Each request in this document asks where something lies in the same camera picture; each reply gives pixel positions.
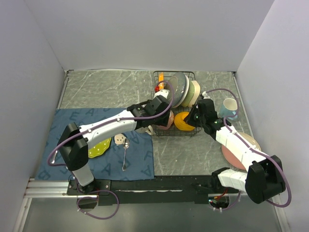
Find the orange bowl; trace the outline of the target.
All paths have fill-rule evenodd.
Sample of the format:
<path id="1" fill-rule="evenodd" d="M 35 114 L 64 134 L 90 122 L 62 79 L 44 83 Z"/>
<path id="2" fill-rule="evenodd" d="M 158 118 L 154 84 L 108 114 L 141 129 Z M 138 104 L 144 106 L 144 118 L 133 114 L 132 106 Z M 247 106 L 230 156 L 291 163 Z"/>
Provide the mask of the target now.
<path id="1" fill-rule="evenodd" d="M 174 117 L 174 125 L 181 131 L 193 131 L 195 127 L 188 125 L 184 119 L 189 115 L 189 112 L 180 112 Z"/>

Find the green square panda dish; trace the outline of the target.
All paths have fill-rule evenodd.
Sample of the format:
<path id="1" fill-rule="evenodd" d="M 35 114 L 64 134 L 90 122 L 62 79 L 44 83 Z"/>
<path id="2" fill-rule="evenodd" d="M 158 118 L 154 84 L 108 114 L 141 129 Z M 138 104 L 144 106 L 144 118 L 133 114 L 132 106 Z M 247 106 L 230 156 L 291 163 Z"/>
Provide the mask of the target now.
<path id="1" fill-rule="evenodd" d="M 195 93 L 195 87 L 192 81 L 189 82 L 189 89 L 188 92 L 183 100 L 183 102 L 181 103 L 182 107 L 187 107 L 191 101 L 191 99 L 193 98 Z"/>

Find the pink plastic cup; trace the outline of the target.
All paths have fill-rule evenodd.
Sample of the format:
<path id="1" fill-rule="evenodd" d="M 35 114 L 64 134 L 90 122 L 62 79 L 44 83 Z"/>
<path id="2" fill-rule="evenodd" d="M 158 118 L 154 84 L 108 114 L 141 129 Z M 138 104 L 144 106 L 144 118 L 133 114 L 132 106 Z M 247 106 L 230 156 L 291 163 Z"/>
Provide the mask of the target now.
<path id="1" fill-rule="evenodd" d="M 157 128 L 160 130 L 168 130 L 172 126 L 173 122 L 174 122 L 174 113 L 173 111 L 170 111 L 168 124 L 166 126 L 157 126 Z"/>

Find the light blue mug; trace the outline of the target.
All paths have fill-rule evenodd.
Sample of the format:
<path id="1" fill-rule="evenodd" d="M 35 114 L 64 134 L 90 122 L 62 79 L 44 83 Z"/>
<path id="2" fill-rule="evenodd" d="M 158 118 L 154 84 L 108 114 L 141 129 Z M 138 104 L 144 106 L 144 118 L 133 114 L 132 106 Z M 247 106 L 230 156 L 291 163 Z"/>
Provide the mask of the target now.
<path id="1" fill-rule="evenodd" d="M 219 117 L 227 117 L 228 120 L 237 120 L 237 101 L 233 98 L 226 98 L 221 105 Z"/>

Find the cream square cartoon dish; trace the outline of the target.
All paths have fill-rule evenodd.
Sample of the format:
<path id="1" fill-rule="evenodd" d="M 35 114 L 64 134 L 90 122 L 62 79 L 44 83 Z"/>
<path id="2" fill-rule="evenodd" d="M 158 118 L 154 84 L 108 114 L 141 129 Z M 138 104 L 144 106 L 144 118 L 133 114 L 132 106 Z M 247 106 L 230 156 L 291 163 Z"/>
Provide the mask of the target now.
<path id="1" fill-rule="evenodd" d="M 193 94 L 191 101 L 188 104 L 189 107 L 192 107 L 196 103 L 200 95 L 200 84 L 196 80 L 193 80 L 192 83 L 194 86 L 194 94 Z"/>

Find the orange polka dot plate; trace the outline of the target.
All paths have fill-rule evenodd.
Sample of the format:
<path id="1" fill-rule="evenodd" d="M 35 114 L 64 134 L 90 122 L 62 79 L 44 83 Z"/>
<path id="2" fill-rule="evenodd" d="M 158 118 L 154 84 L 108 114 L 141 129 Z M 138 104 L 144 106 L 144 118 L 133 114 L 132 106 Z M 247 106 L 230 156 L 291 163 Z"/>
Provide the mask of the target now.
<path id="1" fill-rule="evenodd" d="M 164 73 L 161 72 L 161 73 L 159 73 L 158 81 L 161 82 L 161 81 L 163 81 L 163 80 L 164 80 Z"/>

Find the blue floral plate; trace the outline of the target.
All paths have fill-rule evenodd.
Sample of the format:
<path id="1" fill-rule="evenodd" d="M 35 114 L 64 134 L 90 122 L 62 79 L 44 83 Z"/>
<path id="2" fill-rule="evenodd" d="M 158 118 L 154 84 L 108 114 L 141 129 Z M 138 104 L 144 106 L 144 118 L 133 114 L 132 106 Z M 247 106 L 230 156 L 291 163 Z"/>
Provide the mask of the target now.
<path id="1" fill-rule="evenodd" d="M 176 108 L 181 103 L 181 98 L 184 93 L 186 78 L 183 72 L 176 72 L 169 80 L 169 84 L 165 84 L 165 89 L 169 90 L 168 100 L 172 98 L 172 90 L 174 93 L 174 99 L 172 101 L 172 107 Z"/>

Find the teal rim white plate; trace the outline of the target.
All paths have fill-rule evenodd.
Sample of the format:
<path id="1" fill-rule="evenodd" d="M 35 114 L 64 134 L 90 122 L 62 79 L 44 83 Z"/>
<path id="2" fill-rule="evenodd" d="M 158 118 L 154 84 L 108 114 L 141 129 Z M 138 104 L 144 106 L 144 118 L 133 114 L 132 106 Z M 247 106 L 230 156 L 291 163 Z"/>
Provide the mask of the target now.
<path id="1" fill-rule="evenodd" d="M 183 93 L 183 95 L 182 95 L 181 103 L 180 103 L 180 105 L 181 105 L 182 107 L 186 107 L 185 104 L 184 104 L 183 102 L 184 102 L 184 100 L 185 100 L 185 98 L 186 98 L 186 96 L 187 96 L 187 94 L 188 94 L 189 87 L 190 87 L 190 80 L 189 80 L 188 76 L 185 75 L 185 78 L 186 78 L 186 85 L 185 85 L 184 93 Z"/>

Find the green-inside floral mug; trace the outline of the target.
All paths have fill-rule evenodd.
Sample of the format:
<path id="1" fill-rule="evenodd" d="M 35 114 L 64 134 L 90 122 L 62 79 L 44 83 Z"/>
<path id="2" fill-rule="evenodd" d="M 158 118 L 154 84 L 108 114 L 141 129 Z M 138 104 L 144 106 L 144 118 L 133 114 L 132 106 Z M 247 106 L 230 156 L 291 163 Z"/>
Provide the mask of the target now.
<path id="1" fill-rule="evenodd" d="M 150 136 L 155 135 L 155 132 L 153 130 L 152 126 L 148 126 L 148 127 L 141 127 L 139 129 L 136 130 L 137 133 L 147 133 Z"/>

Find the silver spoon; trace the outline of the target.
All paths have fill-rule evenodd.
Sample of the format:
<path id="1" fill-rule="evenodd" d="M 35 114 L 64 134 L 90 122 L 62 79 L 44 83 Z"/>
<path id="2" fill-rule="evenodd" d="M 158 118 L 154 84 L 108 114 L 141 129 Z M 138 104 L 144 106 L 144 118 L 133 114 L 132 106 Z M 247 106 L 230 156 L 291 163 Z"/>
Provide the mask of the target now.
<path id="1" fill-rule="evenodd" d="M 128 138 L 126 138 L 124 140 L 124 143 L 123 143 L 123 148 L 124 148 L 124 159 L 123 159 L 123 165 L 122 165 L 122 171 L 125 171 L 126 170 L 126 151 L 127 149 L 129 148 L 129 145 L 130 145 L 130 141 Z"/>

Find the cartoon mouse spoon rest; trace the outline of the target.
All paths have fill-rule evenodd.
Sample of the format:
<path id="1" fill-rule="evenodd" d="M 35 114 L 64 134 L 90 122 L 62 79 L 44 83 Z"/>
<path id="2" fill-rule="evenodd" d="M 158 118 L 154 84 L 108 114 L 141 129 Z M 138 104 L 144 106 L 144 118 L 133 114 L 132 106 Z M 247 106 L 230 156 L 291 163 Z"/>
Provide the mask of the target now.
<path id="1" fill-rule="evenodd" d="M 116 145 L 125 145 L 127 137 L 124 134 L 117 134 L 114 136 L 114 143 Z"/>

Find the blue letter-print cloth mat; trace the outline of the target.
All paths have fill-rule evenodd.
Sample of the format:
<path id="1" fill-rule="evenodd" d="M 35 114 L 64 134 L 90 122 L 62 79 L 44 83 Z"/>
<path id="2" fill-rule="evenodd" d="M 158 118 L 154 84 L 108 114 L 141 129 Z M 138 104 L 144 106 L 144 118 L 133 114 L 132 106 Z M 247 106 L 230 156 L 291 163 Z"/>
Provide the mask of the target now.
<path id="1" fill-rule="evenodd" d="M 112 117 L 123 111 L 122 108 L 79 108 L 58 109 L 55 112 L 42 161 L 35 175 L 35 180 L 63 181 L 71 177 L 71 173 L 62 166 L 64 160 L 57 154 L 57 167 L 51 167 L 47 158 L 57 143 L 65 127 L 74 122 L 78 126 L 95 123 Z M 144 180 L 154 177 L 154 158 L 152 138 L 147 133 L 135 131 L 125 132 L 130 145 L 126 151 L 126 170 L 122 171 L 124 148 L 116 145 L 114 139 L 110 148 L 101 156 L 89 159 L 89 167 L 96 179 L 109 180 Z"/>

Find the green polka dot plate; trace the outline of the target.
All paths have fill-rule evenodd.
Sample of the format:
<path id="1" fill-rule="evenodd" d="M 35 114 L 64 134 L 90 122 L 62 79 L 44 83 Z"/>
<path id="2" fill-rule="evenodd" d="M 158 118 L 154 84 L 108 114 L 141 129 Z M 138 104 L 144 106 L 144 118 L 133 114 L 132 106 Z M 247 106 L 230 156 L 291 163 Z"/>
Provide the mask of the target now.
<path id="1" fill-rule="evenodd" d="M 88 157 L 90 159 L 94 159 L 96 157 L 99 157 L 103 155 L 111 146 L 111 138 L 108 138 L 97 145 L 95 145 L 93 148 L 89 149 L 88 151 Z"/>

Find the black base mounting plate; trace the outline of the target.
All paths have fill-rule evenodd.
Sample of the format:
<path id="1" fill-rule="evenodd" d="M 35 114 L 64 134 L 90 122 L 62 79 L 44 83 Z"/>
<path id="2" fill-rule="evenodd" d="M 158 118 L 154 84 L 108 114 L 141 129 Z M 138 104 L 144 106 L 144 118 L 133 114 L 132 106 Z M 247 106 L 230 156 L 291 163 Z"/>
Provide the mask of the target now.
<path id="1" fill-rule="evenodd" d="M 98 197 L 98 205 L 128 203 L 186 203 L 207 204 L 210 195 L 238 193 L 234 188 L 216 184 L 210 175 L 161 175 L 149 180 L 95 180 L 91 190 L 77 189 L 69 181 L 67 195 Z"/>

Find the aluminium rail frame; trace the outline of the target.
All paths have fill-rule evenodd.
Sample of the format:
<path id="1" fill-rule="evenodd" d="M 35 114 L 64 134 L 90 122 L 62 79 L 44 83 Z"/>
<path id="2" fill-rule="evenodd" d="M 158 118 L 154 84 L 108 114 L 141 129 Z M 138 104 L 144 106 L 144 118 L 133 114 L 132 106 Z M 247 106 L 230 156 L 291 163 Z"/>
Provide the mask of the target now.
<path id="1" fill-rule="evenodd" d="M 68 195 L 69 183 L 66 181 L 41 181 L 31 178 L 28 181 L 24 198 L 76 198 Z"/>

